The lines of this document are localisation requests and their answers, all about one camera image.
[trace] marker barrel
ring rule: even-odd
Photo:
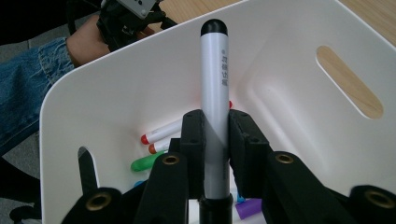
[[[199,221],[201,224],[233,223],[233,196],[224,199],[206,199],[199,201]]]
[[[230,195],[228,155],[228,36],[219,20],[201,29],[201,94],[205,114],[205,180],[207,199]]]
[[[180,137],[180,133],[172,134],[169,137],[161,139],[161,140],[159,140],[159,141],[157,141],[157,142],[155,142],[153,144],[150,144],[148,146],[148,151],[151,154],[155,154],[155,153],[160,152],[160,151],[168,150],[169,149],[169,145],[171,144],[171,139],[172,138],[179,138],[179,137]]]
[[[161,128],[142,135],[141,141],[143,144],[148,145],[150,143],[157,142],[169,135],[180,132],[182,123],[183,119],[178,119],[171,123],[168,123]]]
[[[239,217],[245,219],[262,211],[262,199],[249,199],[244,203],[236,204],[235,207]]]

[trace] white marker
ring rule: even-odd
[[[205,180],[207,199],[230,195],[228,155],[228,36],[220,20],[201,29],[201,107],[205,114]]]
[[[162,126],[161,128],[158,128],[152,132],[143,134],[142,137],[140,138],[140,140],[145,145],[157,142],[169,135],[180,132],[182,123],[183,123],[183,119],[178,119],[176,121],[168,123],[168,124]]]
[[[172,138],[179,138],[180,133],[173,134],[172,136],[166,137],[164,139],[159,140],[158,142],[155,142],[153,144],[150,144],[148,146],[148,151],[151,154],[155,154],[160,151],[165,151],[169,149],[169,145],[171,143]]]

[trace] markers in bin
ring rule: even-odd
[[[233,102],[230,101],[229,106],[231,108],[233,106]],[[140,137],[140,141],[144,145],[155,143],[169,135],[180,132],[182,123],[183,123],[183,119],[178,119],[171,123],[163,125],[161,128],[158,128],[154,131],[143,134]]]

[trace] white plastic bin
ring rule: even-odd
[[[140,136],[200,107],[200,29],[213,18],[229,29],[233,108],[254,118],[274,150],[296,154],[341,193],[362,184],[396,192],[395,48],[335,0],[250,0],[148,37],[56,83],[40,122],[44,223],[60,223],[81,196],[81,147],[91,152],[101,187],[125,192],[148,177],[130,170],[149,154]],[[320,46],[378,98],[380,119],[363,116],[334,85],[318,64]]]

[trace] robotic arm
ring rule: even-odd
[[[84,194],[63,224],[186,224],[188,199],[200,203],[200,223],[231,224],[231,200],[203,199],[204,114],[183,117],[180,138],[158,157],[149,179],[121,194],[99,188]],[[304,163],[285,151],[273,151],[253,118],[230,110],[230,164],[238,192],[261,198],[268,224],[393,224],[396,195],[375,186],[356,186],[349,197],[323,186]]]
[[[111,51],[137,41],[137,33],[149,24],[161,22],[161,28],[176,25],[161,10],[159,0],[105,0],[97,26]]]

